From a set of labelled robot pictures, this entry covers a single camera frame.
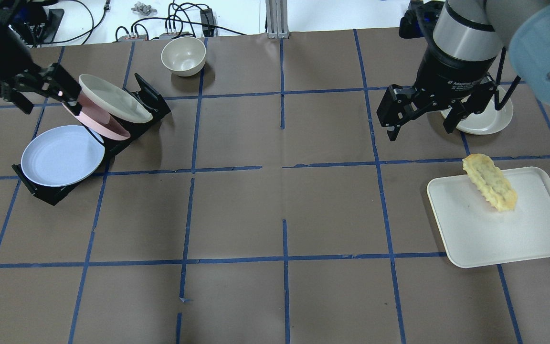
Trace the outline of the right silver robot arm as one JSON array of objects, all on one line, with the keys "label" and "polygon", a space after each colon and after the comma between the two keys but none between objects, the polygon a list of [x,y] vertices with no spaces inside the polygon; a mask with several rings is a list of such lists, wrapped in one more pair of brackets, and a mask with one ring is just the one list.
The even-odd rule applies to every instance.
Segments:
[{"label": "right silver robot arm", "polygon": [[445,110],[451,133],[521,81],[550,105],[550,0],[412,0],[399,36],[427,43],[412,87],[388,86],[376,111],[391,141],[411,120]]}]

